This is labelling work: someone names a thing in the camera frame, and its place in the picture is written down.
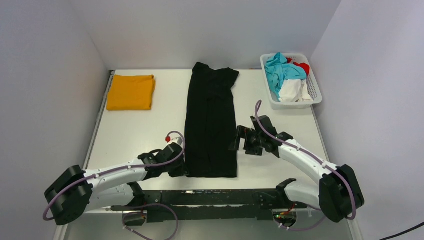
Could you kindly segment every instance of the blue cloth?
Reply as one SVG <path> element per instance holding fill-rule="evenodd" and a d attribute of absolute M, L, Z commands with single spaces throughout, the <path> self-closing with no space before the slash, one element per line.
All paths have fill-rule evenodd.
<path fill-rule="evenodd" d="M 281 52 L 266 61 L 265 72 L 269 89 L 277 95 L 278 99 L 280 98 L 279 92 L 285 80 L 306 79 L 307 77 L 303 68 L 287 63 L 286 57 Z"/>

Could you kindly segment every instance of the white table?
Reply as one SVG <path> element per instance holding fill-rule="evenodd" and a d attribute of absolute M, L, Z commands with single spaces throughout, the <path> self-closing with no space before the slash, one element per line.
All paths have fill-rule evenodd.
<path fill-rule="evenodd" d="M 289 133 L 312 153 L 327 159 L 313 110 L 310 107 L 272 110 L 262 71 L 239 71 L 232 88 L 237 125 L 253 126 L 250 116 L 254 114 L 256 102 L 262 99 L 259 115 L 269 116 L 277 132 Z M 191 70 L 117 70 L 115 75 L 154 75 L 156 88 L 152 109 L 104 110 L 91 155 L 85 164 L 88 169 L 117 165 L 142 153 L 162 149 L 166 145 L 165 137 L 168 132 L 184 132 Z M 241 140 L 237 155 L 237 178 L 170 178 L 164 173 L 139 184 L 144 190 L 274 189 L 288 178 L 314 184 L 306 174 L 270 153 L 263 151 L 262 156 L 246 155 L 242 150 L 243 144 Z"/>

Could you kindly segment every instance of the yellow folded cloth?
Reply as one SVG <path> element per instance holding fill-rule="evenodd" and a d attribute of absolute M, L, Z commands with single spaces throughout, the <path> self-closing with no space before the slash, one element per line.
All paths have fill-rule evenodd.
<path fill-rule="evenodd" d="M 152 109 L 155 84 L 153 75 L 113 76 L 112 86 L 107 94 L 106 109 L 109 111 Z"/>

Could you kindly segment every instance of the white plastic basket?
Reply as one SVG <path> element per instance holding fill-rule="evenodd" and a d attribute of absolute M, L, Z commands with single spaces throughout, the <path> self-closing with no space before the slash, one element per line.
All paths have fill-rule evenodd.
<path fill-rule="evenodd" d="M 300 53 L 283 53 L 286 58 L 293 59 L 294 62 L 301 64 L 306 63 L 309 66 L 308 59 L 305 55 Z M 301 102 L 280 102 L 277 98 L 277 95 L 270 90 L 270 86 L 268 85 L 267 73 L 265 72 L 265 64 L 268 59 L 273 58 L 275 53 L 272 54 L 264 54 L 260 57 L 260 65 L 262 66 L 263 72 L 263 80 L 265 81 L 266 92 L 269 98 L 269 102 L 271 103 L 271 108 L 274 110 L 281 109 L 306 109 L 309 108 L 312 104 L 319 104 L 323 100 L 323 96 L 321 95 L 320 88 L 318 87 L 317 80 L 315 79 L 314 72 L 312 68 L 309 71 L 309 75 L 306 79 L 307 91 L 313 101 L 301 101 Z"/>

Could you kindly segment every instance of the black garment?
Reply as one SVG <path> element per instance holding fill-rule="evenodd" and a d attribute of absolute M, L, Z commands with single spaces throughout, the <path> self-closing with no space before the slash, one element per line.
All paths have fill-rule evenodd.
<path fill-rule="evenodd" d="M 238 76 L 233 69 L 213 70 L 200 62 L 193 68 L 184 134 L 188 177 L 237 177 L 237 152 L 228 149 L 236 136 L 231 87 Z"/>

